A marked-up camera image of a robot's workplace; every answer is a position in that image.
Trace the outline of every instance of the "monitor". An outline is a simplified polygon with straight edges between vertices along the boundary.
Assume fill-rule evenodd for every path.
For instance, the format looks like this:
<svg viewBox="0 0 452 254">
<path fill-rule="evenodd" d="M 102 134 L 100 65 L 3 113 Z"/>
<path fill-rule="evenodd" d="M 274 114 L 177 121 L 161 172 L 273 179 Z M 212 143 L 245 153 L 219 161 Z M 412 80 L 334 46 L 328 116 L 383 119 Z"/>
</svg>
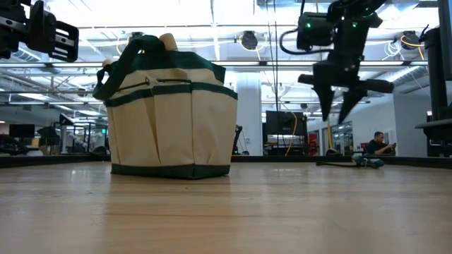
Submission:
<svg viewBox="0 0 452 254">
<path fill-rule="evenodd" d="M 34 124 L 10 124 L 9 135 L 13 138 L 34 138 Z"/>
<path fill-rule="evenodd" d="M 307 134 L 307 118 L 302 112 L 267 111 L 266 132 L 267 135 L 292 135 L 295 127 L 295 114 L 297 116 L 297 129 L 295 135 Z"/>
</svg>

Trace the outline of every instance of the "white pillar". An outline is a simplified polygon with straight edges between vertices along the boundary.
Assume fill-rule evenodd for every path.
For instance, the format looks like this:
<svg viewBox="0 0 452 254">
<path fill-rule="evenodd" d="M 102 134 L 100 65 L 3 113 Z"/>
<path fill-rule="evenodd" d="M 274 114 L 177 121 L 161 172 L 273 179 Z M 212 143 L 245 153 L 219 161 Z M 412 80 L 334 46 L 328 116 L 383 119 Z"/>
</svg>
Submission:
<svg viewBox="0 0 452 254">
<path fill-rule="evenodd" d="M 244 130 L 239 140 L 243 149 L 247 149 L 250 155 L 261 156 L 263 144 L 260 74 L 238 73 L 235 91 L 239 95 L 237 124 Z M 242 152 L 239 143 L 237 147 L 239 152 Z"/>
</svg>

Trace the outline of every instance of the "black cable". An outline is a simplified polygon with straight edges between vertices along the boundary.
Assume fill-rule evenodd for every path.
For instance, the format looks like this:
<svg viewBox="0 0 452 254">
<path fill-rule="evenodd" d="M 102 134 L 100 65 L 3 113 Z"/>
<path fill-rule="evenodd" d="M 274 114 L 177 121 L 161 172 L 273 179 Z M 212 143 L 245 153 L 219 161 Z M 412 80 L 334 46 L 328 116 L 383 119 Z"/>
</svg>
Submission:
<svg viewBox="0 0 452 254">
<path fill-rule="evenodd" d="M 266 1 L 266 10 L 267 10 L 267 16 L 268 16 L 268 2 Z M 267 25 L 268 25 L 268 36 L 269 36 L 269 42 L 270 42 L 270 55 L 271 55 L 271 61 L 273 63 L 273 47 L 271 44 L 271 28 L 270 28 L 270 20 L 267 19 Z M 275 86 L 275 102 L 276 102 L 276 116 L 278 118 L 278 133 L 276 135 L 276 144 L 277 144 L 277 148 L 279 148 L 280 145 L 280 135 L 279 135 L 279 131 L 281 129 L 281 118 L 280 118 L 280 110 L 279 110 L 279 98 L 278 98 L 278 82 L 276 80 L 277 77 L 277 73 L 275 73 L 275 65 L 272 64 L 271 66 L 272 68 L 272 72 L 273 72 L 273 84 Z M 284 135 L 282 135 L 282 143 L 284 144 L 284 148 L 285 148 L 285 140 L 284 140 Z"/>
<path fill-rule="evenodd" d="M 302 8 L 301 8 L 301 10 L 300 10 L 300 12 L 299 12 L 299 15 L 300 16 L 303 16 L 303 12 L 304 12 L 304 4 L 306 3 L 306 0 L 303 0 L 303 2 L 302 2 Z"/>
</svg>

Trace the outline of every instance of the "bag pocket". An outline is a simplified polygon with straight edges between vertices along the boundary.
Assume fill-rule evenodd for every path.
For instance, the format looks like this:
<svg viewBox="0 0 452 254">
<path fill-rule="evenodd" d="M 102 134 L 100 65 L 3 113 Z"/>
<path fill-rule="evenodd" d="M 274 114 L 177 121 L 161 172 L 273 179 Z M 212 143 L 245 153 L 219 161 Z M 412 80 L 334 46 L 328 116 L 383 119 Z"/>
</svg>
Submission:
<svg viewBox="0 0 452 254">
<path fill-rule="evenodd" d="M 152 125 L 154 117 L 152 96 L 151 89 L 144 89 L 106 102 L 113 115 L 121 165 L 160 166 L 155 129 Z"/>
<path fill-rule="evenodd" d="M 191 87 L 195 164 L 230 165 L 237 122 L 237 93 L 207 83 L 193 83 Z"/>
<path fill-rule="evenodd" d="M 152 88 L 155 133 L 162 166 L 190 165 L 193 159 L 191 81 L 157 80 Z"/>
</svg>

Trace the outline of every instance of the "wooden surface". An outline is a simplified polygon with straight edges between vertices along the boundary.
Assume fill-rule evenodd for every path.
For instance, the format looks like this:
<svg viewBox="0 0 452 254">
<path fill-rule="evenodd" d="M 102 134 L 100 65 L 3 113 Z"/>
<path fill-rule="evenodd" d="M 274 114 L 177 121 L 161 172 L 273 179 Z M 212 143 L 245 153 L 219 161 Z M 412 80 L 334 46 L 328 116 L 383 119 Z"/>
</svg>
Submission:
<svg viewBox="0 0 452 254">
<path fill-rule="evenodd" d="M 451 253 L 452 171 L 234 164 L 201 181 L 108 163 L 0 169 L 0 253 Z"/>
</svg>

